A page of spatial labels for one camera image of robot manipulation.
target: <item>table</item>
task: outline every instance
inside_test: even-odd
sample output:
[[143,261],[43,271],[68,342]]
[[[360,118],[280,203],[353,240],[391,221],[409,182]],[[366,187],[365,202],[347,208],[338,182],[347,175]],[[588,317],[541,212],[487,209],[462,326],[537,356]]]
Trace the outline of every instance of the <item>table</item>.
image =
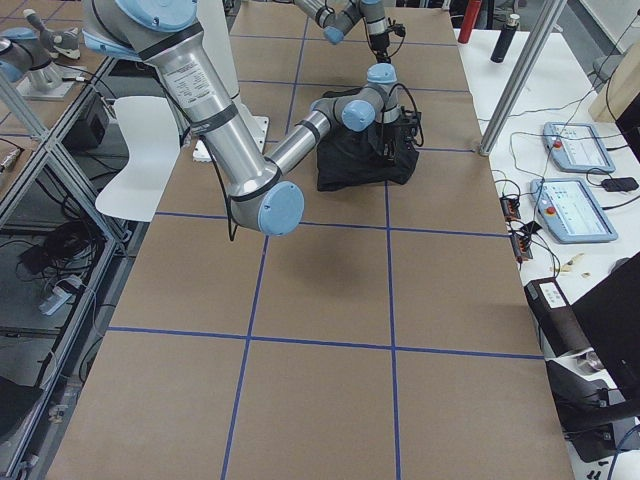
[[[498,35],[499,32],[474,31],[470,42],[466,45],[460,45],[460,55],[479,119],[491,117],[528,34],[526,32],[516,33],[509,53],[502,64],[496,64],[489,60]],[[593,123],[588,108],[595,99],[596,93],[591,90],[591,83],[562,35],[559,33],[551,34],[512,113],[517,115],[526,110],[562,107],[582,98],[584,101],[576,102],[561,110],[511,117],[490,154],[491,166],[495,169],[495,179],[503,179],[504,175],[501,172],[504,172],[509,179],[521,186],[523,192],[529,192],[528,182],[535,177],[526,175],[514,167],[513,157],[509,153],[509,140],[513,132],[542,133],[542,126],[545,122],[566,122],[571,117],[573,117],[573,122]],[[479,123],[481,128],[487,124],[483,120],[480,120]],[[603,136],[619,133],[614,124],[597,123],[596,127]],[[513,138],[518,166],[535,173],[542,173],[546,169],[547,178],[585,177],[581,174],[561,172],[553,162],[549,162],[547,165],[547,151],[540,138],[519,136]],[[625,144],[622,136],[604,139],[604,142],[607,147]],[[614,173],[616,177],[640,178],[640,164],[629,149],[611,152],[611,157],[616,165]],[[497,184],[499,194],[502,192],[502,186],[502,183]],[[506,191],[514,193],[515,190],[507,186]],[[607,193],[598,188],[593,188],[592,191],[603,206],[622,203],[638,193]],[[558,283],[570,302],[573,303],[604,279],[618,259],[633,256],[640,250],[637,242],[638,207],[639,204],[636,202],[627,207],[607,212],[607,216],[619,233],[619,238],[611,243],[560,245],[545,231],[541,232],[563,265],[576,259],[574,265],[569,267],[566,272],[560,273],[558,277]],[[525,222],[533,219],[533,201],[530,200],[530,197],[522,200],[521,212]],[[532,250],[534,259],[525,262],[520,272],[523,285],[533,279],[552,276],[551,258],[548,252],[536,245],[533,245]],[[573,356],[556,361],[570,370],[580,373],[575,367],[576,362]],[[588,379],[603,379],[611,387],[615,387],[606,372],[589,376]],[[576,478],[584,478],[590,471],[601,469],[597,462],[583,463],[573,447],[568,445],[568,448]],[[625,453],[616,465],[614,478],[619,480],[635,479],[639,468],[640,452]]]
[[[572,478],[448,15],[389,14],[424,112],[411,181],[319,193],[310,154],[303,224],[230,243],[184,152],[47,478]],[[271,145],[364,82],[364,40],[243,5],[232,47]]]

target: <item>white desk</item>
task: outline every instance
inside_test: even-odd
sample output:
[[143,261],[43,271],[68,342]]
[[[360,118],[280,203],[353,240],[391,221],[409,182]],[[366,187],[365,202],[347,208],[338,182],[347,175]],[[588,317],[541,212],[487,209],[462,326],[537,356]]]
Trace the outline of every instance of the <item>white desk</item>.
[[[474,106],[483,131],[487,122],[480,119],[491,118],[491,114],[498,103],[528,35],[526,32],[516,33],[505,61],[501,64],[496,64],[491,62],[489,57],[495,46],[498,34],[498,31],[475,30],[468,44],[459,45],[469,88],[474,99]],[[525,110],[561,107],[582,98],[590,90],[591,84],[564,38],[561,34],[554,33],[549,38],[538,59],[512,114]],[[516,170],[513,157],[509,153],[511,134],[518,131],[539,134],[542,133],[542,127],[545,122],[566,122],[572,115],[572,122],[593,123],[588,108],[595,98],[596,93],[591,92],[580,104],[575,103],[563,110],[528,113],[510,118],[491,152],[492,168],[502,170],[510,180],[515,181],[521,187],[523,193],[529,192],[529,182],[536,177]],[[597,128],[601,136],[619,133],[614,124],[597,124]],[[609,138],[604,142],[607,147],[626,143],[622,136]],[[560,172],[552,161],[549,161],[547,165],[547,151],[540,137],[515,135],[513,137],[513,149],[518,159],[519,167],[540,174],[546,168],[546,178],[585,177],[583,174]],[[616,165],[614,176],[629,176],[640,180],[640,163],[638,163],[629,149],[611,152],[611,156]],[[498,172],[494,172],[494,177],[496,180],[503,178]],[[592,177],[596,181],[599,181],[600,178],[599,176]],[[499,193],[502,192],[503,185],[503,183],[497,184]],[[628,194],[608,193],[600,188],[592,188],[592,191],[594,191],[602,206],[617,205],[639,193],[638,191]],[[515,189],[507,185],[506,192],[514,193]],[[520,211],[525,222],[533,219],[534,201],[531,196],[521,199]],[[640,201],[608,211],[607,215],[619,234],[619,238],[614,242],[561,245],[555,242],[545,231],[540,232],[540,235],[547,240],[562,264],[582,254],[574,263],[570,272],[561,273],[558,277],[558,283],[572,303],[605,278],[616,260],[633,256],[640,250],[640,243],[637,237],[640,231]],[[533,245],[532,252],[534,259],[524,262],[522,266],[521,279],[523,285],[532,279],[552,275],[549,253],[536,245]],[[561,363],[570,368],[575,364],[570,359],[563,359]],[[589,380],[595,380],[596,378],[606,378],[607,381],[611,382],[611,379],[606,374],[591,376]],[[571,445],[569,445],[569,451],[576,479],[585,478],[592,470],[596,472],[603,470],[600,479],[606,479],[607,467],[599,467],[597,462],[583,463]],[[639,471],[640,452],[625,453],[618,459],[614,480],[637,480]]]

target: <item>cardboard table surface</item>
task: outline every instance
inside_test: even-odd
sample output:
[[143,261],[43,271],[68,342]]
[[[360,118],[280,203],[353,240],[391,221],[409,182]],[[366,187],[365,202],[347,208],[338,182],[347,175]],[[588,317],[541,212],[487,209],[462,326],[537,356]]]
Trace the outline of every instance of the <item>cardboard table surface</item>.
[[[448,16],[388,14],[424,116],[413,178],[319,193],[310,154],[289,176],[303,224],[231,243],[185,150],[47,478],[572,478]],[[364,83],[361,28],[331,46],[294,6],[243,4],[267,150]]]

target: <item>power strip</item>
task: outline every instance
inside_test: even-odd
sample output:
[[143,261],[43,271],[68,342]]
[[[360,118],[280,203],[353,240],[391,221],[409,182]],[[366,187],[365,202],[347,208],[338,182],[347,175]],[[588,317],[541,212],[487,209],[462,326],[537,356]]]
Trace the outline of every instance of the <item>power strip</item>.
[[40,304],[38,309],[43,315],[53,315],[67,302],[67,300],[78,293],[83,285],[84,284],[79,277],[76,275],[69,275],[67,278],[62,279],[55,284],[51,295],[49,295],[49,297]]

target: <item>white chair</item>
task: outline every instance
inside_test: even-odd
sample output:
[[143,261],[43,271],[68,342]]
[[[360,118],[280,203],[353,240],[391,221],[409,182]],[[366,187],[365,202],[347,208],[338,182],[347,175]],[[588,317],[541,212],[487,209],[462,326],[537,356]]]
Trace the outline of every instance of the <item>white chair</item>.
[[96,208],[110,217],[150,222],[180,154],[167,99],[124,97],[114,104],[129,161],[100,192]]

